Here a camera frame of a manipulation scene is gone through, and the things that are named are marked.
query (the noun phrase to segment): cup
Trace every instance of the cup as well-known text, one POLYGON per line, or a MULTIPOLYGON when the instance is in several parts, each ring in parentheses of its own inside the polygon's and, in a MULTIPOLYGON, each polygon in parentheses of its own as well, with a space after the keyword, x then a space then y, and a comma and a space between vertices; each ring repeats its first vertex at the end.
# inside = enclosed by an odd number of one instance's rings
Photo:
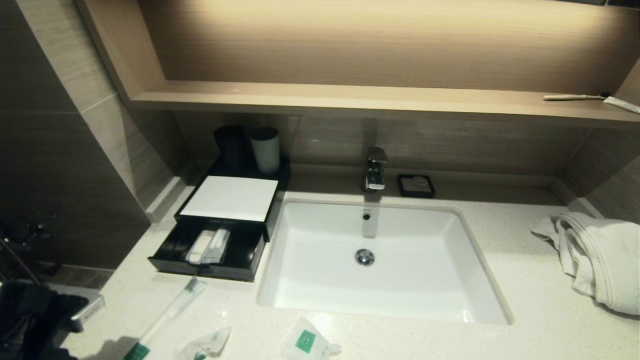
POLYGON ((280 141, 278 130, 258 127, 249 132, 258 170, 263 174, 275 174, 280 170, 280 141))
POLYGON ((214 131, 216 144, 229 169, 238 171, 246 167, 248 153, 244 139, 244 128, 238 125, 219 127, 214 131))

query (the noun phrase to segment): backsplash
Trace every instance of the backsplash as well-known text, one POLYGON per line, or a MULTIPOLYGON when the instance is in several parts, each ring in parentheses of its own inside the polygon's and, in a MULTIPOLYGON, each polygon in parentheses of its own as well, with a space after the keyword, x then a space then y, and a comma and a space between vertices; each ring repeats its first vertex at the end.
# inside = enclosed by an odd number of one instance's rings
POLYGON ((293 163, 362 166, 380 146, 389 166, 503 174, 556 175, 589 129, 452 120, 377 120, 177 111, 194 158, 214 159, 213 131, 225 124, 271 126, 293 163))

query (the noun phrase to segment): green label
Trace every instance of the green label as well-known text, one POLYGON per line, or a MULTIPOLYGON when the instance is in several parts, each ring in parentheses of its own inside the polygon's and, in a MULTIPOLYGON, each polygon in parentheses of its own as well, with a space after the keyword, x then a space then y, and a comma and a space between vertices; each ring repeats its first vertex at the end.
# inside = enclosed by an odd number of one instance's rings
POLYGON ((303 331, 300 337, 296 341, 296 347, 307 354, 311 353, 311 348, 314 346, 314 340, 316 335, 313 332, 303 331))
POLYGON ((142 360, 149 354, 149 352, 151 352, 151 350, 149 350, 148 347, 141 343, 136 343, 124 357, 124 360, 142 360))

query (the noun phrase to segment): undermount sink basin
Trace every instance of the undermount sink basin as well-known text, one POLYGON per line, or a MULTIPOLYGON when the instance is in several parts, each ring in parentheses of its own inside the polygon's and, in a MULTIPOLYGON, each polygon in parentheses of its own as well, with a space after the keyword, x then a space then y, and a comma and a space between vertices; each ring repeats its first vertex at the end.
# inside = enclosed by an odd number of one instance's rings
POLYGON ((509 322, 453 211, 288 202, 272 246, 262 306, 509 322))

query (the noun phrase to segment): sink drain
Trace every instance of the sink drain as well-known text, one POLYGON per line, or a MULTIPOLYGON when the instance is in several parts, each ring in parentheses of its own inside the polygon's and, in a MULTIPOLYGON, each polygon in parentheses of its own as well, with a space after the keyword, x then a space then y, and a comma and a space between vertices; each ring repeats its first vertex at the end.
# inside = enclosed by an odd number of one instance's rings
POLYGON ((367 249, 360 249, 356 251, 356 261, 362 266, 371 266, 375 260, 376 257, 367 249))

